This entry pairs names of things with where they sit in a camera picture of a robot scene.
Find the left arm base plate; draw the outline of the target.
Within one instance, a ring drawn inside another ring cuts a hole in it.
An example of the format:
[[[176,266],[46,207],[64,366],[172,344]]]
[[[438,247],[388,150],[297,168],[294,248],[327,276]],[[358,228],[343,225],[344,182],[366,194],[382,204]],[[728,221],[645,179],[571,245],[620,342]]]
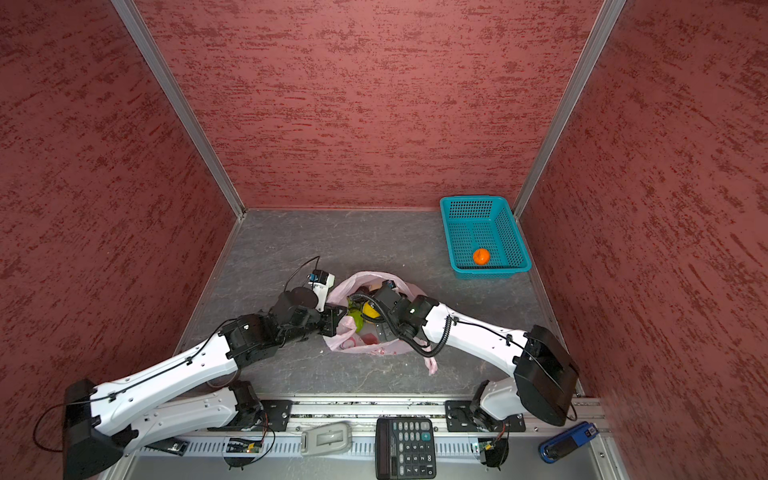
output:
[[[293,402],[290,400],[262,400],[259,407],[238,411],[228,424],[222,427],[211,427],[209,431],[284,432],[290,419],[292,406]]]

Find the orange fruit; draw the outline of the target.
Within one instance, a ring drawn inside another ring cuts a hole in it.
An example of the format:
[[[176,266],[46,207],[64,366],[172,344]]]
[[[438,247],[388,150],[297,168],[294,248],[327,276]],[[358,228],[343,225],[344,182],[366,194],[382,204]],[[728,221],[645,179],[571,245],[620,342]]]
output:
[[[487,249],[479,248],[473,252],[472,260],[475,265],[485,266],[491,260],[491,254]]]

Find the yellow fruit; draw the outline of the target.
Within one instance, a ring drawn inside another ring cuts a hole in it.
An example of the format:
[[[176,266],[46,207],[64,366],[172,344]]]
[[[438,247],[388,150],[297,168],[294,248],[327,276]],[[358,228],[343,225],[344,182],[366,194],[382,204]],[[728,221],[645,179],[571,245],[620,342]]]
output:
[[[361,308],[361,316],[369,322],[378,322],[380,313],[370,303],[365,303]]]

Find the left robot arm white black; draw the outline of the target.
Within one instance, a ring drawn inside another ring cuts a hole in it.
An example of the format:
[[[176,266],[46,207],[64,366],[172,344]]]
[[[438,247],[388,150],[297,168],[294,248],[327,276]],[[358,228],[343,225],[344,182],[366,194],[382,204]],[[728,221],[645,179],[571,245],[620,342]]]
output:
[[[253,386],[237,380],[204,395],[192,390],[274,356],[285,344],[334,335],[344,306],[297,287],[267,312],[224,321],[198,345],[119,380],[70,385],[62,425],[63,476],[88,479],[144,446],[201,429],[264,431]]]

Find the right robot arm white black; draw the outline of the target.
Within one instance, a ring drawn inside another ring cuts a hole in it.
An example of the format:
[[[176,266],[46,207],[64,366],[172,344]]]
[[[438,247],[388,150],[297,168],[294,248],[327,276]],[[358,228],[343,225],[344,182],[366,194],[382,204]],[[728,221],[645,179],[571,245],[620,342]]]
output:
[[[577,419],[572,402],[578,367],[547,328],[536,325],[524,331],[492,325],[428,296],[409,299],[392,281],[371,293],[360,289],[350,299],[361,305],[364,319],[387,325],[425,359],[452,347],[506,374],[477,387],[469,415],[478,428],[493,431],[525,413],[556,427]]]

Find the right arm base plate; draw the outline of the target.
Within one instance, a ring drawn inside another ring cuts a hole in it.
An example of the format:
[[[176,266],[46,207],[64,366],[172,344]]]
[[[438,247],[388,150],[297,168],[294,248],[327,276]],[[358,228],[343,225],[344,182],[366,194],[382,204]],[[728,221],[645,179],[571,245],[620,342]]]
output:
[[[449,432],[522,433],[526,431],[521,414],[497,420],[472,401],[449,400],[444,403]]]

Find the pink plastic bag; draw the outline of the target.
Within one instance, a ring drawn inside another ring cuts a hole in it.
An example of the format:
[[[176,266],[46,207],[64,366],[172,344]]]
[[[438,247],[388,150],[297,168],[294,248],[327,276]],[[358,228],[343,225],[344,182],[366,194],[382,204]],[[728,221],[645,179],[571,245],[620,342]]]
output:
[[[402,280],[400,277],[378,271],[359,271],[352,274],[336,285],[326,299],[326,307],[347,306],[348,297],[360,287],[367,287],[370,291],[381,287],[385,280],[392,280],[396,290],[406,295],[409,300],[414,300],[425,292],[418,286]],[[353,355],[369,355],[377,357],[403,355],[413,353],[414,350],[406,342],[399,339],[383,340],[374,330],[359,333],[355,318],[350,314],[345,315],[336,329],[336,334],[325,336],[327,347],[333,352]]]

